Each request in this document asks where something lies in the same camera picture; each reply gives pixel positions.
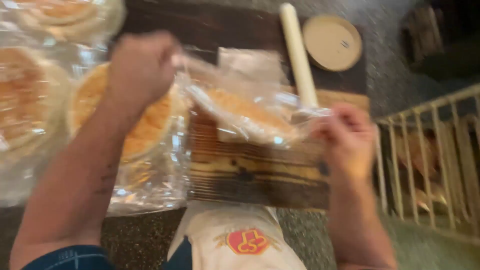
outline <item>printed logo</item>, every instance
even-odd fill
[[[277,246],[278,243],[274,239],[265,236],[264,233],[258,229],[226,233],[215,237],[214,241],[218,241],[217,247],[228,245],[230,249],[238,255],[259,255],[269,246],[280,250]]]

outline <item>rolling pin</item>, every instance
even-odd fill
[[[301,104],[307,108],[318,108],[315,84],[313,83],[312,71],[308,63],[295,8],[289,3],[282,4],[280,6],[280,19]]]

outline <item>metal rack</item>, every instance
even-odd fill
[[[382,211],[480,245],[479,119],[480,84],[377,119]]]

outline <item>shirt sleeve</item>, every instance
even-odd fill
[[[104,249],[96,245],[72,245],[47,253],[23,270],[114,270]]]

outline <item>granite countertop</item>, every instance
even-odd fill
[[[216,3],[277,12],[284,0],[176,0]],[[438,83],[412,74],[404,64],[399,43],[399,22],[417,0],[295,0],[299,15],[337,14],[364,27],[368,95],[373,117],[388,115],[465,84]],[[102,245],[120,268],[157,269],[183,215],[183,209],[137,217],[108,218]],[[22,210],[0,209],[0,269],[8,267],[8,254]],[[280,209],[284,235],[309,269],[334,269],[325,217],[317,213]],[[435,235],[430,231],[384,220],[397,249],[400,269],[479,269],[479,248]]]

